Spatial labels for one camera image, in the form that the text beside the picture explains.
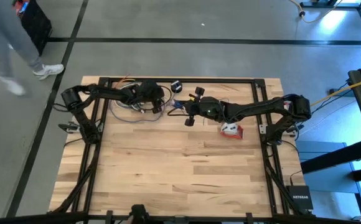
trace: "wooden table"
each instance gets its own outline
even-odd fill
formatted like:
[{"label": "wooden table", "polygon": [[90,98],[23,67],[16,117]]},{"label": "wooden table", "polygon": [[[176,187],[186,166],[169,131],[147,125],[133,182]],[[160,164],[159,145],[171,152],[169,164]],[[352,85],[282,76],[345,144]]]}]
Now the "wooden table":
[{"label": "wooden table", "polygon": [[[98,80],[83,77],[82,85]],[[265,83],[269,99],[283,96],[280,79],[267,78]],[[204,96],[228,98],[239,104],[253,102],[251,85],[245,83],[184,83],[175,99],[189,99],[188,94],[194,94],[197,86],[205,88]],[[113,109],[117,116],[128,120],[157,116],[114,104]],[[87,115],[91,110],[92,106],[85,109]],[[194,126],[187,127],[185,118],[164,114],[156,122],[131,124],[107,113],[91,214],[104,215],[113,210],[115,215],[127,215],[132,205],[142,203],[150,215],[244,217],[251,212],[254,217],[271,217],[256,117],[239,122],[245,132],[243,140],[222,137],[220,124],[215,121],[196,116]],[[276,122],[280,115],[272,114],[272,118]],[[79,137],[69,134],[67,141]],[[291,137],[283,139],[295,144]],[[57,208],[75,186],[83,146],[83,141],[78,141],[65,147],[50,210]],[[287,185],[289,176],[301,170],[298,154],[288,144],[279,146],[278,151]],[[303,185],[302,174],[293,175],[293,182]],[[273,185],[276,204],[280,205],[278,189]]]}]

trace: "cable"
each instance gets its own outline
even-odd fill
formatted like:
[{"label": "cable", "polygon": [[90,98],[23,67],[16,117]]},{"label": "cable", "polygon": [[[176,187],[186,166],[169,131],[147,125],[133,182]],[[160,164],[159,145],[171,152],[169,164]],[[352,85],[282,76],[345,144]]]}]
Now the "cable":
[{"label": "cable", "polygon": [[293,173],[293,174],[290,175],[290,184],[291,184],[291,186],[294,186],[294,184],[293,184],[293,175],[294,175],[294,174],[297,174],[297,173],[300,173],[300,172],[302,172],[302,170],[300,170],[300,171],[298,171],[298,172],[295,172],[295,173]]},{"label": "cable", "polygon": [[326,118],[328,118],[330,115],[334,114],[335,112],[337,112],[337,111],[341,110],[342,108],[344,108],[344,107],[346,107],[346,106],[348,106],[348,105],[351,105],[352,103],[355,103],[355,102],[356,102],[356,101],[352,101],[352,102],[347,103],[346,105],[344,105],[344,106],[336,109],[335,111],[333,111],[332,113],[328,114],[328,115],[325,116],[323,119],[321,119],[321,120],[320,120],[317,124],[315,124],[313,127],[309,128],[308,130],[306,130],[306,131],[304,131],[303,133],[301,133],[301,135],[303,135],[303,134],[307,133],[308,131],[314,129],[316,126],[318,126],[319,124],[321,124],[321,123],[322,123]]},{"label": "cable", "polygon": [[168,111],[167,115],[168,116],[189,116],[188,114],[171,114],[172,112],[174,112],[175,110],[180,110],[180,108],[173,108],[170,111]]},{"label": "cable", "polygon": [[296,2],[295,0],[289,0],[291,1],[292,3],[294,3],[297,8],[298,8],[298,11],[299,11],[299,16],[301,17],[301,19],[306,22],[307,24],[310,24],[310,23],[313,23],[313,22],[317,22],[321,19],[323,19],[323,17],[325,17],[328,13],[330,13],[331,11],[333,11],[334,9],[336,9],[336,7],[343,1],[343,0],[340,0],[332,9],[328,10],[325,14],[323,14],[322,16],[319,16],[317,19],[313,20],[313,21],[306,21],[305,20],[305,11],[302,9],[302,7],[298,4],[298,2]]},{"label": "cable", "polygon": [[294,141],[297,141],[299,139],[299,127],[298,125],[294,125],[295,129],[297,130],[297,137],[294,139]]},{"label": "cable", "polygon": [[[170,100],[168,100],[168,102],[171,101],[171,100],[175,97],[175,95],[176,95],[176,94],[173,94],[173,95],[172,95],[172,93],[171,93],[171,98],[170,98]],[[141,122],[141,121],[154,122],[154,121],[157,121],[158,119],[160,119],[161,116],[164,114],[164,112],[165,112],[165,110],[166,110],[166,104],[164,104],[163,106],[164,106],[164,108],[162,109],[160,115],[159,115],[156,119],[152,119],[152,120],[149,120],[149,119],[140,119],[140,120],[136,120],[136,121],[127,121],[127,120],[125,120],[125,119],[119,118],[117,115],[114,114],[113,107],[112,107],[112,104],[111,104],[111,103],[109,103],[109,110],[110,110],[111,114],[112,114],[115,118],[117,118],[118,120],[123,121],[123,122],[127,122],[127,123],[138,123],[138,122]]]},{"label": "cable", "polygon": [[[342,89],[342,87],[344,87],[344,86],[346,86],[346,85],[348,85],[348,82],[346,82],[345,84],[343,84],[340,88],[338,88],[338,90]],[[326,99],[325,101],[323,101],[322,104],[319,106],[319,108],[322,107],[322,106],[324,105],[324,103],[326,103],[326,102],[329,101],[330,99],[331,99],[331,97],[328,98],[328,99]]]},{"label": "cable", "polygon": [[[58,108],[56,108],[56,106],[65,108],[65,110],[58,109]],[[66,108],[66,106],[61,105],[61,104],[59,104],[59,103],[54,103],[54,104],[52,105],[52,108],[53,108],[55,111],[59,111],[59,112],[65,112],[65,113],[68,113],[68,112],[69,112],[68,109]]]},{"label": "cable", "polygon": [[281,140],[281,142],[288,143],[290,146],[294,147],[294,148],[295,148],[295,150],[297,150],[297,153],[298,153],[298,156],[299,156],[299,151],[298,151],[297,146],[295,146],[293,143],[291,143],[291,142],[289,142],[289,141],[286,141],[286,140]]},{"label": "cable", "polygon": [[114,88],[116,88],[120,83],[122,83],[125,79],[126,79],[126,77],[128,77],[128,76],[130,76],[130,74],[127,74],[124,78],[122,78],[118,83],[116,83],[115,85],[114,85]]},{"label": "cable", "polygon": [[322,101],[324,101],[324,100],[326,100],[326,99],[328,99],[328,98],[330,98],[330,97],[332,97],[332,96],[335,96],[335,95],[337,95],[337,94],[339,94],[339,93],[342,93],[342,92],[345,91],[345,90],[350,90],[350,89],[355,88],[356,86],[360,86],[360,85],[361,85],[361,82],[358,82],[358,83],[356,83],[356,84],[353,84],[353,85],[350,85],[350,86],[348,86],[348,87],[342,88],[342,89],[340,89],[340,90],[338,90],[338,91],[335,91],[335,92],[331,93],[330,95],[328,95],[328,96],[326,96],[326,97],[324,97],[324,98],[322,98],[322,99],[314,102],[313,104],[311,104],[311,106],[314,106],[314,105],[316,105],[316,104],[318,104],[318,103],[320,103],[320,102],[322,102]]},{"label": "cable", "polygon": [[335,98],[335,99],[331,100],[330,102],[328,102],[328,103],[326,103],[326,104],[324,104],[324,105],[322,105],[322,106],[318,107],[318,108],[317,108],[316,110],[314,110],[311,114],[313,114],[313,113],[315,113],[316,111],[318,111],[318,110],[322,109],[323,107],[325,107],[325,106],[329,105],[330,103],[334,102],[335,100],[338,100],[339,98],[341,98],[341,97],[345,96],[345,95],[346,95],[346,94],[348,94],[350,91],[352,91],[352,90],[349,90],[348,92],[346,92],[346,93],[344,93],[344,94],[342,94],[342,95],[338,96],[337,98]]},{"label": "cable", "polygon": [[79,138],[79,139],[76,139],[76,140],[73,140],[73,141],[69,141],[69,142],[66,142],[64,144],[64,147],[66,147],[66,145],[70,144],[70,143],[73,143],[73,142],[76,142],[76,141],[79,141],[79,140],[82,140],[82,138]]}]

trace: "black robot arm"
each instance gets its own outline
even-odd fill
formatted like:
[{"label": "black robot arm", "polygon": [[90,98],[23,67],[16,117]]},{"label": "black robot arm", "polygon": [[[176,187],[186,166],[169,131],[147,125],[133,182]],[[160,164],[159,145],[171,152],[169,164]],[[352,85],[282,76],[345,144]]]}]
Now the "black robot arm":
[{"label": "black robot arm", "polygon": [[[83,92],[89,97],[82,101],[79,93]],[[153,105],[153,113],[161,112],[162,98],[164,91],[154,81],[144,81],[140,85],[134,85],[129,88],[116,89],[105,86],[91,84],[87,86],[74,86],[68,88],[62,93],[62,98],[66,108],[80,125],[82,139],[87,144],[94,144],[100,139],[100,132],[96,124],[91,121],[84,112],[84,109],[96,99],[117,100],[126,105],[135,103],[150,102]]]},{"label": "black robot arm", "polygon": [[281,144],[281,136],[285,130],[297,122],[311,118],[309,100],[295,94],[258,103],[239,105],[220,101],[211,96],[201,97],[204,94],[203,88],[197,87],[195,93],[197,96],[190,95],[191,100],[181,101],[189,116],[185,122],[187,126],[193,126],[195,115],[229,124],[259,114],[279,113],[283,115],[276,124],[267,125],[265,142],[268,144]]}]

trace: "white sneaker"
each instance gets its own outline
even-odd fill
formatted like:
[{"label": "white sneaker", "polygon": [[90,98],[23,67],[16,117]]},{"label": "white sneaker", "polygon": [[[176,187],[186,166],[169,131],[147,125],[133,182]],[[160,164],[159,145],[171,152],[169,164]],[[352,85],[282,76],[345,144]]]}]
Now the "white sneaker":
[{"label": "white sneaker", "polygon": [[49,75],[60,74],[64,70],[64,66],[62,64],[58,64],[58,65],[42,65],[42,68],[43,69],[41,71],[38,71],[38,72],[33,71],[34,75],[39,80],[44,80]]},{"label": "white sneaker", "polygon": [[26,93],[26,90],[23,88],[23,86],[18,84],[15,80],[0,77],[0,81],[6,84],[6,89],[8,91],[17,96],[22,96]]}]

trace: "gray floor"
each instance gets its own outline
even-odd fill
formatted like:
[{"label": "gray floor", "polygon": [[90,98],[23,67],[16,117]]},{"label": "gray floor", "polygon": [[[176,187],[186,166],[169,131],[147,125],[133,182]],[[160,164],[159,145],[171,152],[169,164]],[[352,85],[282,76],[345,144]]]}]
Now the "gray floor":
[{"label": "gray floor", "polygon": [[[37,1],[52,20],[52,35],[70,37],[82,0]],[[311,9],[307,17],[325,11]],[[89,0],[78,36],[361,40],[357,11],[334,11],[314,24],[298,22],[297,14],[287,0]],[[49,43],[44,61],[60,62],[66,46]],[[0,84],[0,217],[7,210],[54,80],[30,78],[19,57],[14,54],[13,59],[30,94],[16,98]],[[59,93],[79,84],[85,75],[276,77],[285,93],[315,101],[344,84],[347,72],[357,68],[361,68],[361,46],[76,43]],[[300,138],[353,144],[361,140],[361,116],[356,114],[359,109],[352,99],[335,101],[306,122]],[[57,124],[70,119],[66,113],[50,115],[18,215],[47,211],[66,138]],[[329,210],[319,211],[319,216],[334,216]],[[335,218],[348,217],[336,213]]]}]

